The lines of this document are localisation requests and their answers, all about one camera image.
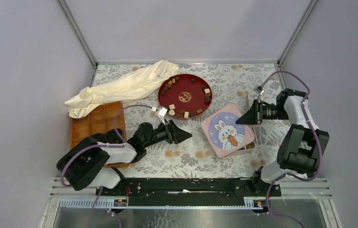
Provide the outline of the silver metal tongs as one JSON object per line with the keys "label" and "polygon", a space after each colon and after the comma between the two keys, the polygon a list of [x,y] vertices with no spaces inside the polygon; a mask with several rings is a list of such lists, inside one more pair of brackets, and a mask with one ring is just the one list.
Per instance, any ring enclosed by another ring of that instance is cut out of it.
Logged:
{"label": "silver metal tongs", "polygon": [[[251,104],[252,104],[252,102],[249,99],[249,95],[245,96],[245,103],[246,103],[246,108],[249,111],[251,109]],[[255,134],[255,143],[258,145],[261,145],[262,144],[261,126],[260,125],[250,125],[250,127],[252,128],[252,130]]]}

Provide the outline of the silver tin lid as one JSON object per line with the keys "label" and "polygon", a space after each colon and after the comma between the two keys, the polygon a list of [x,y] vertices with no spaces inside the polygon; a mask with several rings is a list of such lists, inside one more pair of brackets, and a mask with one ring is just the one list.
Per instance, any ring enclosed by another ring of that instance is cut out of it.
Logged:
{"label": "silver tin lid", "polygon": [[237,106],[228,103],[202,122],[203,132],[218,158],[255,142],[255,134],[248,125],[236,124],[241,116]]}

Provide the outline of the pink tin with white dividers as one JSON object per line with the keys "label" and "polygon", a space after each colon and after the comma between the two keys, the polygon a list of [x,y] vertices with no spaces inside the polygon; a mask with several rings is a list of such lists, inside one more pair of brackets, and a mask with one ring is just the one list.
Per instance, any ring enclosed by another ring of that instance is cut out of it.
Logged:
{"label": "pink tin with white dividers", "polygon": [[236,151],[230,153],[229,155],[227,155],[227,157],[243,155],[243,154],[250,154],[254,148],[255,148],[255,142],[251,142],[251,143],[247,144],[246,146],[241,147],[239,150],[236,150]]}

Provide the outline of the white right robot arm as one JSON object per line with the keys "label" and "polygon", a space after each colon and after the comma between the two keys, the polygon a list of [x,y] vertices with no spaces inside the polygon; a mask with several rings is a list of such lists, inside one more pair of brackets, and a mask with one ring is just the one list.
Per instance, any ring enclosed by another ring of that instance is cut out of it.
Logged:
{"label": "white right robot arm", "polygon": [[291,125],[279,146],[276,161],[256,170],[247,180],[245,190],[252,196],[280,196],[278,182],[286,177],[312,181],[318,176],[329,134],[312,120],[306,92],[285,89],[275,104],[259,99],[237,124],[260,125],[263,120],[288,120]]}

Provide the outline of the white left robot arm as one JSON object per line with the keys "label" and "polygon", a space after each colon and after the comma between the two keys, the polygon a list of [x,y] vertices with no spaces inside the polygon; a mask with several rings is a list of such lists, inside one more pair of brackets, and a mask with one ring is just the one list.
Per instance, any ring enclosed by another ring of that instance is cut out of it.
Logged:
{"label": "white left robot arm", "polygon": [[61,172],[61,185],[76,191],[88,186],[106,187],[113,195],[125,189],[123,176],[107,164],[131,164],[140,161],[149,146],[166,141],[179,144],[192,137],[170,120],[153,128],[151,123],[141,123],[134,135],[123,143],[97,142],[92,137],[84,138],[57,163]]}

